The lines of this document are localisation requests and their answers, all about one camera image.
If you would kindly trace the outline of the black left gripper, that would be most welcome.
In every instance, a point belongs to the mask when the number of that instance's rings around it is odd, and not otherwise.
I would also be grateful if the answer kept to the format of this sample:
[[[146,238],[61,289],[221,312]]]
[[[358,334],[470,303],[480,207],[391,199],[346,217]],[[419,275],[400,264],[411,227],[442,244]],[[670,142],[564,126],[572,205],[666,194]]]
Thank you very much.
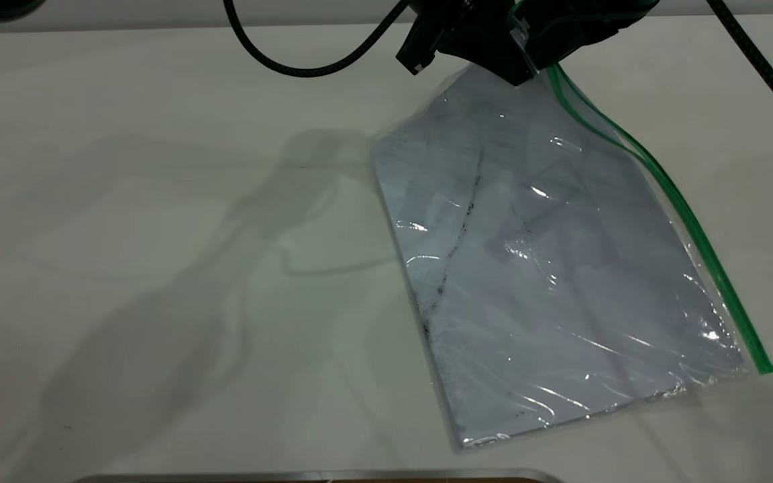
[[[427,68],[436,53],[466,59],[513,86],[534,78],[511,39],[513,1],[410,1],[416,15],[397,59],[411,74]]]

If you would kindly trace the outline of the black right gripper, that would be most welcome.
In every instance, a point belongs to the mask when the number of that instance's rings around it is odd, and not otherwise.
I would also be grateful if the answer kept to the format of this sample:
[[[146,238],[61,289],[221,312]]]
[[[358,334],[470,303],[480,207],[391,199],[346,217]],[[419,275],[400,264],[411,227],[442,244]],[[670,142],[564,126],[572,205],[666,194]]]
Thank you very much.
[[[525,51],[537,70],[551,67],[583,46],[606,40],[644,18],[658,1],[521,1],[527,22]]]

